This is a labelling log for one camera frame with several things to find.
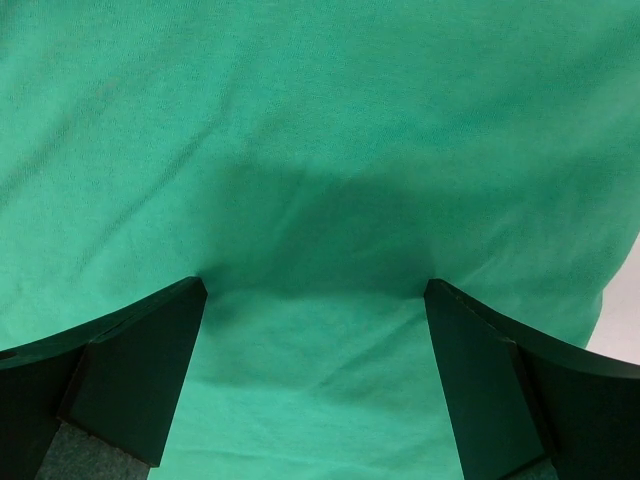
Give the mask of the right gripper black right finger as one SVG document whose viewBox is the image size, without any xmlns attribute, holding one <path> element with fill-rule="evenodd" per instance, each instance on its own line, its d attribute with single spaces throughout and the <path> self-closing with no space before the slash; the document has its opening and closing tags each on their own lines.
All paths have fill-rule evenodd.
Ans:
<svg viewBox="0 0 640 480">
<path fill-rule="evenodd" d="M 440 279 L 424 302 L 465 478 L 638 478 L 637 365 L 556 339 Z"/>
</svg>

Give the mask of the green tank top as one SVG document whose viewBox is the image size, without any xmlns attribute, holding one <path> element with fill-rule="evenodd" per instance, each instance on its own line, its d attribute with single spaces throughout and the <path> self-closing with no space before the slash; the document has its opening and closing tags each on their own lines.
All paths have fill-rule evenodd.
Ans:
<svg viewBox="0 0 640 480">
<path fill-rule="evenodd" d="M 187 276 L 158 479 L 458 479 L 423 294 L 574 344 L 639 232 L 635 1 L 5 1 L 1 344 Z"/>
</svg>

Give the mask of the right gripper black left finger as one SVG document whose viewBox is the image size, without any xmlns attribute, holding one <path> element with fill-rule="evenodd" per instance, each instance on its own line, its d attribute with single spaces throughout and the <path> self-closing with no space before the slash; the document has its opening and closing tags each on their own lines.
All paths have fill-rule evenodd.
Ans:
<svg viewBox="0 0 640 480">
<path fill-rule="evenodd" d="M 4 479 L 146 479 L 161 463 L 207 291 L 184 278 L 1 353 Z"/>
</svg>

